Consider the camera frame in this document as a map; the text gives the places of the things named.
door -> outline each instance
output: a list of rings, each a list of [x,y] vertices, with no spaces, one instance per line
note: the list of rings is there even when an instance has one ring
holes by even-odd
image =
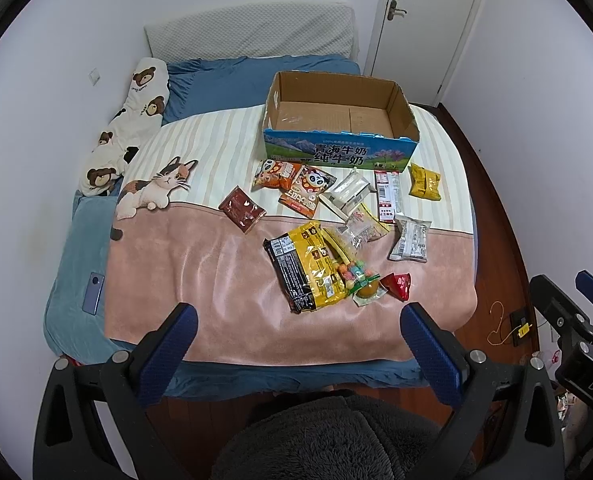
[[[372,76],[395,80],[408,101],[433,105],[474,0],[389,0]]]

screw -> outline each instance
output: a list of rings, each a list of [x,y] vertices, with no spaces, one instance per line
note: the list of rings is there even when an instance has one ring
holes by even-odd
[[[485,362],[487,358],[487,355],[485,355],[485,353],[481,350],[472,350],[470,352],[470,359],[472,359],[472,361],[475,363],[481,364]]]
[[[128,357],[130,357],[130,352],[127,350],[119,350],[112,354],[112,362],[117,364],[124,363],[128,360]]]
[[[536,370],[542,370],[544,367],[543,361],[538,357],[533,357],[530,359],[530,366]]]
[[[54,363],[54,368],[57,370],[65,370],[68,364],[70,364],[70,361],[68,361],[65,357],[61,357]]]

blue bedsheet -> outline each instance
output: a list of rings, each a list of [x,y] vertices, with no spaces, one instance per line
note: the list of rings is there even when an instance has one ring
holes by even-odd
[[[356,63],[341,56],[189,60],[170,63],[168,70],[170,99],[164,122],[262,104],[278,70],[359,73]],[[105,274],[118,188],[109,197],[75,196],[72,225],[46,307],[44,332],[50,348],[55,354],[65,353],[85,364],[105,362],[116,350],[132,346],[104,336],[103,292],[96,316],[81,309],[90,273]],[[223,400],[254,392],[310,391],[339,383],[372,387],[426,385],[415,360],[295,367],[182,362],[166,394],[192,400]]]
[[[170,99],[163,111],[163,124],[216,110],[263,104],[275,73],[282,70],[361,73],[355,62],[338,54],[168,63]]]

open cardboard box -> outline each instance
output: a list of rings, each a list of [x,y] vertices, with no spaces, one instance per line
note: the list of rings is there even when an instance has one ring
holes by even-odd
[[[419,142],[419,128],[393,81],[278,72],[266,102],[263,136],[274,160],[402,171]]]

wooden floor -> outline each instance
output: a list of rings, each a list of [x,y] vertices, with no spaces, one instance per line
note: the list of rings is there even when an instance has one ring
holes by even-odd
[[[538,349],[535,330],[532,330],[533,337],[518,348],[512,346],[511,338],[499,346],[491,346],[486,341],[488,334],[497,329],[501,316],[498,303],[489,313],[495,301],[503,303],[505,316],[499,334],[490,336],[492,342],[502,341],[510,332],[509,313],[529,304],[528,279],[510,223],[477,155],[448,111],[443,105],[428,109],[436,115],[461,154],[477,217],[478,306],[472,319],[457,331],[457,338],[466,349],[481,349],[498,362],[518,363],[523,356]],[[534,324],[531,307],[530,316]],[[450,413],[449,408],[439,404],[429,388],[346,386],[425,415],[440,424]],[[196,480],[201,480],[209,477],[219,450],[243,429],[252,407],[269,399],[272,394],[254,394],[222,402],[187,402],[169,397],[148,409],[147,413],[168,448]]]

